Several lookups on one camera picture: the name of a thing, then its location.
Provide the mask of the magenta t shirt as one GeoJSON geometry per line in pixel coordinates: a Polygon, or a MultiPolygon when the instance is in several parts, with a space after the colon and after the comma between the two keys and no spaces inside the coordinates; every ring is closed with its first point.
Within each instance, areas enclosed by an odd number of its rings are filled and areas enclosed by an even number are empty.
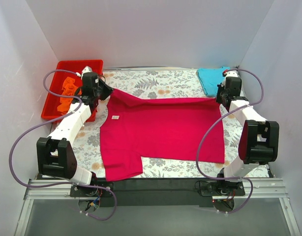
{"type": "Polygon", "coordinates": [[[212,98],[141,99],[114,90],[100,128],[108,181],[143,172],[142,157],[224,163],[219,104],[212,98]]]}

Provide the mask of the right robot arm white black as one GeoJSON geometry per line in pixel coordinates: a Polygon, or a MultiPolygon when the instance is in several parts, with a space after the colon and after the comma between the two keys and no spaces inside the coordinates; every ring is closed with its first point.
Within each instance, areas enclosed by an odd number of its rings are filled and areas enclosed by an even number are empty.
{"type": "Polygon", "coordinates": [[[238,156],[218,175],[223,179],[216,183],[216,189],[224,196],[234,190],[233,182],[240,182],[260,165],[274,162],[278,154],[278,122],[259,115],[248,99],[241,96],[241,88],[240,77],[226,76],[218,85],[216,97],[217,103],[223,105],[242,125],[238,156]]]}

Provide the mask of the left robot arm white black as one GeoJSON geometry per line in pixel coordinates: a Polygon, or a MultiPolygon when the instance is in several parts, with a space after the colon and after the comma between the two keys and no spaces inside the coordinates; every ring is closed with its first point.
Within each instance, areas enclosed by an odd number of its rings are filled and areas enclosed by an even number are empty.
{"type": "Polygon", "coordinates": [[[86,66],[77,73],[82,85],[74,92],[68,113],[46,138],[37,141],[39,173],[81,184],[82,192],[89,197],[98,192],[98,184],[92,180],[92,172],[78,166],[73,152],[73,142],[84,123],[96,111],[99,100],[105,100],[113,92],[103,76],[86,66]]]}

